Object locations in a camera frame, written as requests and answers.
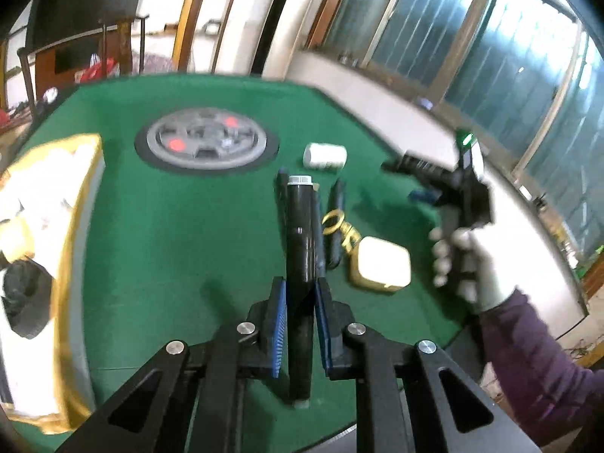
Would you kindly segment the purple sleeved right forearm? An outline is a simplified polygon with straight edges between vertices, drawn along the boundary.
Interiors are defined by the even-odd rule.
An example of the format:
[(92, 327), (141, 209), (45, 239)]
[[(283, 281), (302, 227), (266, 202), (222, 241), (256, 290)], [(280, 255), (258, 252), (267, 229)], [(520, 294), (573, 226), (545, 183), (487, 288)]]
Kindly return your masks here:
[(545, 447), (576, 430), (603, 438), (603, 372), (572, 362), (520, 290), (480, 315), (487, 359), (525, 434)]

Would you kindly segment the white gloved right hand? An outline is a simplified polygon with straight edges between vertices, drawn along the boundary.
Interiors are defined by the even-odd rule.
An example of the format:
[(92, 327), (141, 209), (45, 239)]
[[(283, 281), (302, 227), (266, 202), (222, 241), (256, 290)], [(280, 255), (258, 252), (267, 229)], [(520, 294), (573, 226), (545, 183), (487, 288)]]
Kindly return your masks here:
[(498, 228), (459, 228), (446, 236), (442, 228), (429, 232), (433, 242), (433, 284), (449, 285), (475, 313), (503, 304), (516, 290), (513, 264)]

